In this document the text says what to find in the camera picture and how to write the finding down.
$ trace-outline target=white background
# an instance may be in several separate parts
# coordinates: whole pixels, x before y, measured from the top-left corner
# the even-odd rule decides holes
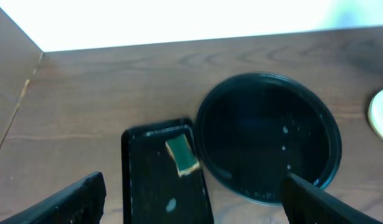
[[[383,0],[0,0],[45,52],[383,25]]]

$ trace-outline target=black container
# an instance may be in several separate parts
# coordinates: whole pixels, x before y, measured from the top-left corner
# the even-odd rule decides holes
[[[182,118],[122,134],[124,223],[213,223],[203,170],[179,177],[165,147],[167,140],[184,134],[196,155],[192,128],[192,121]],[[168,212],[171,200],[176,206]]]
[[[341,136],[327,107],[304,86],[268,73],[215,87],[198,111],[196,142],[222,184],[268,204],[280,203],[288,173],[323,189],[341,160]]]

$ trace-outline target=green sponge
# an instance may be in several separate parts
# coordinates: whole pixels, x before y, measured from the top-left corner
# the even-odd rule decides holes
[[[179,177],[187,175],[200,167],[200,163],[194,157],[184,134],[166,141],[165,145],[177,165]]]

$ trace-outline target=black round bowl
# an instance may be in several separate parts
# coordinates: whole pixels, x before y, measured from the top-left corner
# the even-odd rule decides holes
[[[325,188],[342,152],[323,102],[297,82],[268,73],[238,75],[215,87],[198,111],[196,141],[222,184],[266,204],[280,203],[289,172]]]

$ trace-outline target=wood grain surface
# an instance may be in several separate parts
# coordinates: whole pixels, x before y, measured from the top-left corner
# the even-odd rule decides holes
[[[0,8],[0,142],[42,51]]]
[[[383,88],[383,27],[47,53],[0,151],[0,220],[99,170],[101,223],[122,223],[122,132],[182,116],[238,73],[268,71],[316,93],[336,118],[343,158],[327,192],[383,222],[383,142],[366,119]],[[215,223],[287,223],[205,170]]]

